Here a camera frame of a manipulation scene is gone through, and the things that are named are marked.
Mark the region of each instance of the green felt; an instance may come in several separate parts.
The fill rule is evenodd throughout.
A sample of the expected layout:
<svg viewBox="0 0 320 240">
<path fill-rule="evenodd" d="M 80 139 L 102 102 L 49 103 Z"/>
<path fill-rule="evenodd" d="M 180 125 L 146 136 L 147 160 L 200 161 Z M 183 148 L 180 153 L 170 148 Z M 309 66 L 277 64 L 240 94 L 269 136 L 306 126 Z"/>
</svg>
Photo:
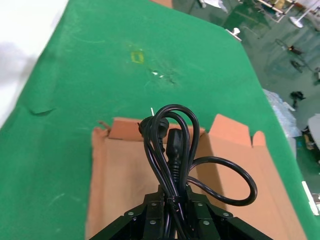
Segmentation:
<svg viewBox="0 0 320 240">
<path fill-rule="evenodd" d="M 93 127 L 172 103 L 206 129 L 220 113 L 264 131 L 308 239 L 318 239 L 297 163 L 242 45 L 148 0 L 69 1 L 0 131 L 0 239 L 83 239 Z"/>
</svg>

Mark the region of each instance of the cable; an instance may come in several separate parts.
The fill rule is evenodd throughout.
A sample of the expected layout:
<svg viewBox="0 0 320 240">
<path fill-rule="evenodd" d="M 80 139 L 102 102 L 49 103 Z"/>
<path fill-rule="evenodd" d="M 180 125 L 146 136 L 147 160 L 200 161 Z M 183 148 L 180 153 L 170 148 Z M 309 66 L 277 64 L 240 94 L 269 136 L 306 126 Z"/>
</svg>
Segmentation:
<svg viewBox="0 0 320 240">
<path fill-rule="evenodd" d="M 191 146 L 188 126 L 183 117 L 181 117 L 174 111 L 184 113 L 192 122 L 193 137 Z M 171 118 L 176 120 L 180 125 L 182 131 L 183 142 L 178 186 L 175 185 L 173 177 L 170 173 L 163 152 L 164 150 L 162 146 L 162 139 L 159 138 L 159 127 L 161 121 L 163 121 L 164 118 Z M 186 196 L 187 182 L 195 184 L 196 186 L 207 192 L 209 195 L 229 205 L 246 206 L 253 203 L 253 201 L 257 198 L 258 190 L 255 181 L 239 165 L 227 159 L 213 156 L 200 157 L 195 159 L 200 137 L 200 127 L 197 117 L 187 107 L 179 104 L 170 104 L 164 106 L 155 114 L 155 116 L 149 117 L 147 121 L 148 122 L 145 126 L 143 126 L 143 129 L 141 129 L 142 123 L 139 126 L 139 130 L 143 136 L 145 154 L 156 178 L 160 183 L 160 186 L 164 191 L 166 199 L 165 207 L 168 207 L 170 209 L 170 212 L 168 212 L 165 216 L 165 226 L 163 233 L 164 236 L 170 235 L 170 227 L 172 225 L 172 220 L 174 219 L 174 226 L 176 227 L 179 239 L 191 239 L 190 233 L 192 232 L 192 230 L 190 229 L 190 225 L 187 223 L 187 216 L 183 207 L 185 203 L 184 197 Z M 211 188 L 209 188 L 207 185 L 200 182 L 196 178 L 188 176 L 191 169 L 205 163 L 220 164 L 236 171 L 248 183 L 250 188 L 249 196 L 241 200 L 231 199 L 213 191 Z"/>
</svg>

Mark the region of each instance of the open cardboard box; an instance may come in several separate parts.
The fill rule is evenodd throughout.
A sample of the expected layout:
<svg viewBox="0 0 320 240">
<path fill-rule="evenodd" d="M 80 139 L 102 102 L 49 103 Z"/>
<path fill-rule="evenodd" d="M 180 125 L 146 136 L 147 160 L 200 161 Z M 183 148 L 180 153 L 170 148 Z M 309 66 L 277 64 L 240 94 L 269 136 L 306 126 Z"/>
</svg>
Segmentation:
<svg viewBox="0 0 320 240">
<path fill-rule="evenodd" d="M 145 194 L 158 190 L 159 183 L 147 160 L 138 122 L 140 120 L 117 117 L 112 128 L 93 130 L 87 239 L 140 205 Z M 307 239 L 269 154 L 263 132 L 256 132 L 252 140 L 248 126 L 218 114 L 209 133 L 203 128 L 200 131 L 196 158 L 205 156 L 225 158 L 240 165 L 252 176 L 258 189 L 257 199 L 248 206 L 226 205 L 206 194 L 212 204 L 272 239 Z M 190 175 L 229 198 L 244 199 L 250 192 L 241 176 L 222 165 L 202 164 Z M 204 194 L 198 187 L 192 184 L 191 187 L 195 193 Z"/>
</svg>

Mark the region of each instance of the green floor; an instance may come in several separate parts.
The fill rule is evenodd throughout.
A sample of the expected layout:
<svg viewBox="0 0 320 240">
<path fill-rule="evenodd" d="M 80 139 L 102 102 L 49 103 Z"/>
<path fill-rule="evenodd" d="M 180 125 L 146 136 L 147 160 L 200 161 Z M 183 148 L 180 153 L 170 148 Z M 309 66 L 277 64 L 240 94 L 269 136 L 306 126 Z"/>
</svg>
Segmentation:
<svg viewBox="0 0 320 240">
<path fill-rule="evenodd" d="M 312 71 L 320 67 L 320 32 L 314 30 L 310 22 L 303 20 L 304 27 L 299 29 L 285 16 L 280 23 L 258 12 L 251 1 L 240 4 L 237 0 L 224 0 L 228 13 L 208 5 L 201 8 L 194 0 L 173 0 L 173 8 L 201 18 L 232 31 L 239 28 L 238 37 L 246 50 L 251 64 L 264 89 L 275 92 L 289 104 L 289 95 L 293 91 L 302 91 L 306 97 L 298 104 L 293 114 L 297 125 L 303 129 L 308 118 L 320 113 L 320 85 Z M 289 16 L 300 16 L 301 9 L 294 8 Z M 283 43 L 294 45 L 303 51 L 307 63 L 302 73 L 292 67 L 290 60 L 301 63 L 301 60 L 283 48 Z M 306 149 L 301 138 L 297 139 L 297 161 L 310 190 L 320 193 L 320 166 L 315 157 Z"/>
</svg>

